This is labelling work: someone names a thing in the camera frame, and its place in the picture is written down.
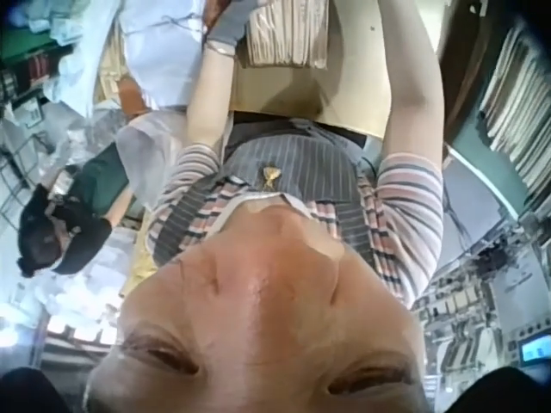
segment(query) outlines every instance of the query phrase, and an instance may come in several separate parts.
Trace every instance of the hand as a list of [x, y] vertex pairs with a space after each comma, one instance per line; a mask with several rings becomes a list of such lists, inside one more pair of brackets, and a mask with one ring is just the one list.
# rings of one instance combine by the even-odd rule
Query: hand
[[266, 3], [266, 0], [232, 0], [207, 35], [207, 40], [235, 47], [245, 36], [251, 13]]

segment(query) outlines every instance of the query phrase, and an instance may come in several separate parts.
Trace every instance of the pink striped sleeve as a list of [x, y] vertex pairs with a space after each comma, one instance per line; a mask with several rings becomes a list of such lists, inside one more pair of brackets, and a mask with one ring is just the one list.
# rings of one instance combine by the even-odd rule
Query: pink striped sleeve
[[381, 163], [375, 198], [385, 215], [394, 271], [411, 306], [434, 275], [442, 249], [442, 171], [425, 158], [393, 154]]

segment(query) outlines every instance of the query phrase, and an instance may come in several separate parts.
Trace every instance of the white cloth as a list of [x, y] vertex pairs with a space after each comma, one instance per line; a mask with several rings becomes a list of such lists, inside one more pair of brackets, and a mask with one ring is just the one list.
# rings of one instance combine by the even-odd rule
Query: white cloth
[[239, 207], [244, 202], [248, 200], [266, 200], [268, 198], [274, 198], [275, 196], [282, 196], [289, 203], [289, 205], [296, 209], [299, 213], [308, 218], [312, 217], [305, 203], [292, 195], [284, 194], [283, 192], [253, 192], [236, 196], [235, 198], [230, 200], [230, 202], [221, 211], [219, 217], [214, 221], [213, 226], [208, 229], [207, 237], [211, 237], [217, 232], [220, 232], [220, 230], [224, 227], [224, 224], [232, 216], [237, 207]]
[[202, 55], [205, 0], [126, 0], [119, 14], [128, 69], [155, 108], [186, 106]]

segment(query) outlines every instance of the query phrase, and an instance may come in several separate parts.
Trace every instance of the window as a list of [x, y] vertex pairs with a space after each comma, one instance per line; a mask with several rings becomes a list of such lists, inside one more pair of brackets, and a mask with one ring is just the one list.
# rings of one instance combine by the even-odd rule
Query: window
[[54, 334], [63, 334], [65, 332], [66, 325], [59, 317], [52, 316], [48, 323], [48, 331]]

